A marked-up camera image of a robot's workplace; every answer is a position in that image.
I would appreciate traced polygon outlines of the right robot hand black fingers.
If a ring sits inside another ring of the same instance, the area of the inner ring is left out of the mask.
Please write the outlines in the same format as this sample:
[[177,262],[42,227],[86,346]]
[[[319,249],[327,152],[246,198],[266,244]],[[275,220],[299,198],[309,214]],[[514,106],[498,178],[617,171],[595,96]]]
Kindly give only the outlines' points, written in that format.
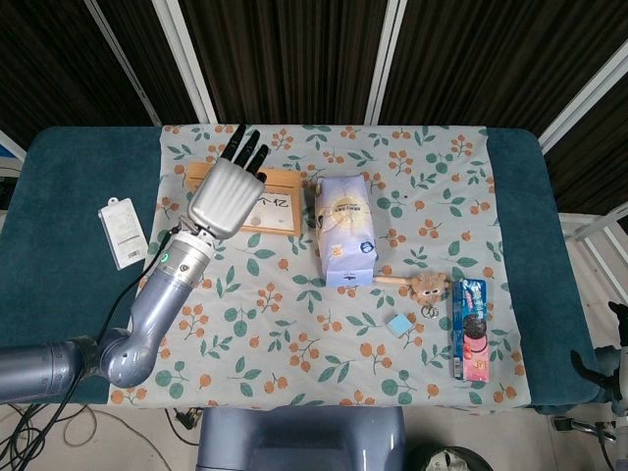
[[618,367],[610,376],[604,375],[587,368],[583,363],[581,355],[575,350],[570,351],[570,360],[581,378],[599,386],[603,390],[611,392],[616,400],[621,401],[627,398],[627,306],[610,301],[608,307],[618,320],[621,346]]

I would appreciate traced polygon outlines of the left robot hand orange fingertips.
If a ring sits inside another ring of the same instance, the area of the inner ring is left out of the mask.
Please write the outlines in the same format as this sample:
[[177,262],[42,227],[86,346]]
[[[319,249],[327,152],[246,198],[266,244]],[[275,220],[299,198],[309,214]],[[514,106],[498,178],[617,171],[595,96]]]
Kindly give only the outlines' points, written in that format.
[[246,125],[239,125],[188,204],[186,216],[195,236],[234,236],[265,189],[267,176],[260,168],[269,146],[258,143],[259,131],[245,133]]

